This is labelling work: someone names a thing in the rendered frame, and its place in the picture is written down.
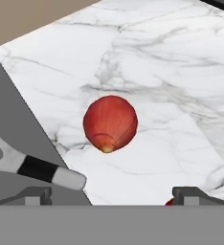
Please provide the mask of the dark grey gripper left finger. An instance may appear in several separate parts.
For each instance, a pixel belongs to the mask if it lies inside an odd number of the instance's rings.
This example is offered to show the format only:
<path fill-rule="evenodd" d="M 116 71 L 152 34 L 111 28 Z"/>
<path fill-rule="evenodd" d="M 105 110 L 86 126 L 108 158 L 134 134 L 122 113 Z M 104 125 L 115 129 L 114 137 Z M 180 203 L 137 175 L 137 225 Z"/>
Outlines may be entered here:
<path fill-rule="evenodd" d="M 49 206 L 52 205 L 51 187 L 27 187 L 15 196 L 0 200 L 0 205 Z"/>

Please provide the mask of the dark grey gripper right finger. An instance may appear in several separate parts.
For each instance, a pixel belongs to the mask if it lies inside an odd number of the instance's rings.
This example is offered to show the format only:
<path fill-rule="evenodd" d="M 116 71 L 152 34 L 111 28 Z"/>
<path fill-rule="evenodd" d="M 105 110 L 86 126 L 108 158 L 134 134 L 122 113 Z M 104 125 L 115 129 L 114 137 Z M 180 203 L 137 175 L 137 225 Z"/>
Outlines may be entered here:
<path fill-rule="evenodd" d="M 211 206 L 223 205 L 224 200 L 211 197 L 198 187 L 174 187 L 172 189 L 173 205 L 178 206 Z"/>

